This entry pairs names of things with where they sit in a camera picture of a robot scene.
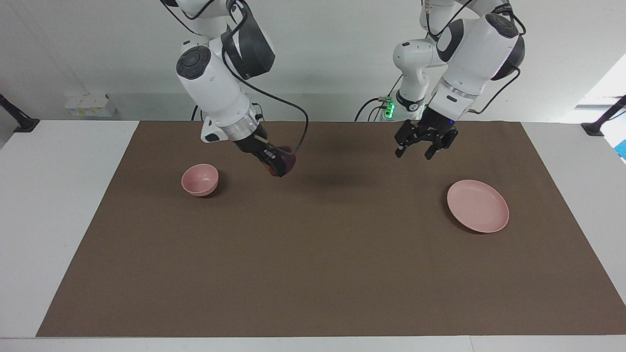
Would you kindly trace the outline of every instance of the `table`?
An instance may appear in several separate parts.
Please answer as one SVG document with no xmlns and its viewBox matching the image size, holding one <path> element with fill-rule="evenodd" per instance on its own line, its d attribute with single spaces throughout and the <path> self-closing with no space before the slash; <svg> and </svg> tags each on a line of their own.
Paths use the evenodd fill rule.
<svg viewBox="0 0 626 352">
<path fill-rule="evenodd" d="M 525 351 L 542 346 L 543 350 L 586 351 L 593 346 L 598 351 L 617 351 L 626 347 L 626 336 L 33 339 L 136 126 L 137 122 L 44 121 L 33 133 L 13 136 L 0 150 L 0 349 Z M 626 219 L 620 209 L 626 203 L 626 187 L 618 180 L 626 177 L 626 168 L 605 140 L 587 137 L 578 125 L 525 123 L 524 127 L 624 299 Z M 81 190 L 80 196 L 72 192 L 76 189 Z M 28 236 L 11 235 L 15 233 Z"/>
</svg>

